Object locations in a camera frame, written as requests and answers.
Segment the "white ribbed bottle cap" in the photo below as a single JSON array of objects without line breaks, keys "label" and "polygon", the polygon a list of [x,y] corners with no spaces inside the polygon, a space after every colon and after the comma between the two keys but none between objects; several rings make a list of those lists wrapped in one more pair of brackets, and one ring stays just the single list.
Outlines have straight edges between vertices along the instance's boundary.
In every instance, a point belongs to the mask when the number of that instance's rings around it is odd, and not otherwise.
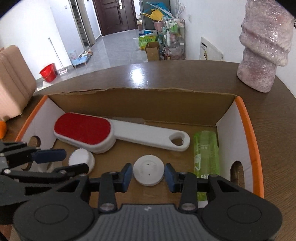
[{"label": "white ribbed bottle cap", "polygon": [[86,164],[89,168],[88,174],[91,173],[95,166],[95,158],[91,152],[86,149],[76,149],[69,157],[69,166]]}]

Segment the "white round plastic disc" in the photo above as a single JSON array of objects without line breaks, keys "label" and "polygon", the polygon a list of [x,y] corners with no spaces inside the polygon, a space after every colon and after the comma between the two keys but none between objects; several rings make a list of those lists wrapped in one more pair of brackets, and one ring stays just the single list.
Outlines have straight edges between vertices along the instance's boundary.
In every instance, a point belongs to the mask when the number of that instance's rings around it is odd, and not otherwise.
[{"label": "white round plastic disc", "polygon": [[133,176],[143,186],[155,186],[164,177],[163,161],[154,155],[145,155],[137,159],[133,165]]}]

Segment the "orange tangerine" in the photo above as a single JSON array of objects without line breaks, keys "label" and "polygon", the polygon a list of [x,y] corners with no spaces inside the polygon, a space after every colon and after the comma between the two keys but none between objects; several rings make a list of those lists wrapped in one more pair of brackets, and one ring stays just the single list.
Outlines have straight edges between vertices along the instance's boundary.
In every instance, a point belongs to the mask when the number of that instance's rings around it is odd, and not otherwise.
[{"label": "orange tangerine", "polygon": [[2,140],[7,132],[7,125],[5,121],[0,121],[0,139]]}]

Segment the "green transparent bottle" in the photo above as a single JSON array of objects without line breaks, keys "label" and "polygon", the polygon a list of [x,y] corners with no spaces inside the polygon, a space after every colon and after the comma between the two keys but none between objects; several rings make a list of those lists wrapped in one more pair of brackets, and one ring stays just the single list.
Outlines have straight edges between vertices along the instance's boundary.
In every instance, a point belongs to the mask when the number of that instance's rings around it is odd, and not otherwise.
[{"label": "green transparent bottle", "polygon": [[220,174],[215,132],[200,131],[194,135],[194,174],[203,179],[208,179],[210,174]]}]

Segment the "white red lint brush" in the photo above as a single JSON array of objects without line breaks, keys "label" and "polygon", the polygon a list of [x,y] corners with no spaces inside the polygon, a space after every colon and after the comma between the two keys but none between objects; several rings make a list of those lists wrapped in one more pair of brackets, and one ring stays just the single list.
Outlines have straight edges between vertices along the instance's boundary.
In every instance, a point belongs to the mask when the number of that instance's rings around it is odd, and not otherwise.
[{"label": "white red lint brush", "polygon": [[183,131],[80,113],[63,114],[53,131],[60,141],[96,154],[110,150],[116,140],[177,152],[190,145],[190,137]]}]

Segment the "red cardboard pumpkin box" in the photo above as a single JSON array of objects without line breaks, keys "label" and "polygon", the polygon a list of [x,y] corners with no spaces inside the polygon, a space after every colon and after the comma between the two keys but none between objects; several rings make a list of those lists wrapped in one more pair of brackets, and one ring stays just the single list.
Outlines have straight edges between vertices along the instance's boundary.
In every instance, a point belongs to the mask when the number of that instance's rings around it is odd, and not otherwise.
[{"label": "red cardboard pumpkin box", "polygon": [[264,196],[260,155],[254,130],[241,97],[178,89],[114,88],[60,93],[42,97],[17,141],[38,137],[41,149],[83,148],[93,154],[91,176],[118,170],[130,162],[150,193],[133,182],[134,196],[146,203],[168,192],[157,187],[164,175],[158,164],[195,173],[203,155],[195,153],[200,131],[213,132],[218,144],[219,175],[230,180],[241,163],[246,190]]}]

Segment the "pink hard-shell suitcase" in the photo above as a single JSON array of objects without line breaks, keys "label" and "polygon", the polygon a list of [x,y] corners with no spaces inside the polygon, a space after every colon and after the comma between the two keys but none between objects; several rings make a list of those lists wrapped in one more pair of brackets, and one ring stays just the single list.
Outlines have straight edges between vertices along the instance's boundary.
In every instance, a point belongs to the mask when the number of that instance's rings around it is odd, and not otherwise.
[{"label": "pink hard-shell suitcase", "polygon": [[15,45],[1,49],[1,120],[19,116],[29,103],[37,83]]}]

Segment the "red plastic bucket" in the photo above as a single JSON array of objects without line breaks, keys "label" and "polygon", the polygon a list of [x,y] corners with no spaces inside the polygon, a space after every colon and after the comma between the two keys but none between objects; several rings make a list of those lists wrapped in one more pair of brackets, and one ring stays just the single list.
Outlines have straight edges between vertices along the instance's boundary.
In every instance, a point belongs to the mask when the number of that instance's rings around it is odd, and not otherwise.
[{"label": "red plastic bucket", "polygon": [[47,65],[40,71],[40,74],[46,82],[51,83],[57,77],[55,64]]}]

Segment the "small brown cardboard box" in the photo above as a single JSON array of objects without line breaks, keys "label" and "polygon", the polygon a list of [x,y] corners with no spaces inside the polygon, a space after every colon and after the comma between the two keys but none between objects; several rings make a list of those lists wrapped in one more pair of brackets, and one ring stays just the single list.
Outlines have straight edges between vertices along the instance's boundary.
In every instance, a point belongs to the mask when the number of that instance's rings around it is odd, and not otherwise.
[{"label": "small brown cardboard box", "polygon": [[159,61],[159,42],[149,42],[145,47],[148,61]]}]

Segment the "dark brown entrance door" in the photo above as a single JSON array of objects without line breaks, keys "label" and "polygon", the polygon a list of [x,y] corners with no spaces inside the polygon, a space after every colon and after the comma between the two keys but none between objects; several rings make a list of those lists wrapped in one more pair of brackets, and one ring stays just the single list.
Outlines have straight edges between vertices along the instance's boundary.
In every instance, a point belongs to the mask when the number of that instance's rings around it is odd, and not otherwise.
[{"label": "dark brown entrance door", "polygon": [[137,29],[132,0],[94,0],[102,36]]}]

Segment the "grey refrigerator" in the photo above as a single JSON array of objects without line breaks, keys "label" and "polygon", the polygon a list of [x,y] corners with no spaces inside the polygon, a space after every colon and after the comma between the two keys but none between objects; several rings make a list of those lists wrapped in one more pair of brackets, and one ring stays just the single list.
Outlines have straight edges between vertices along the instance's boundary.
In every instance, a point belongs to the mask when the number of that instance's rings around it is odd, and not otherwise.
[{"label": "grey refrigerator", "polygon": [[139,1],[140,16],[141,16],[143,28],[145,30],[154,30],[153,20],[146,15],[144,15],[144,16],[142,15],[142,14],[151,15],[152,9],[154,9],[154,7],[152,5],[150,5],[149,3],[154,4],[154,5],[161,3],[168,10],[171,10],[171,4],[170,4],[169,0],[155,0],[155,1],[141,0],[141,1]]}]

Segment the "pink glitter vase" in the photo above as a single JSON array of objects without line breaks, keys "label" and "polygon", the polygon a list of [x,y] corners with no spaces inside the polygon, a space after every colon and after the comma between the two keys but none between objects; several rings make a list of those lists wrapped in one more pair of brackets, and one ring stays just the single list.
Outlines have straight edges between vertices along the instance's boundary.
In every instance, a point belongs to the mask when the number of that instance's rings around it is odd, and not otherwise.
[{"label": "pink glitter vase", "polygon": [[278,1],[247,1],[239,40],[244,46],[238,78],[270,92],[278,66],[285,66],[292,46],[295,17]]}]

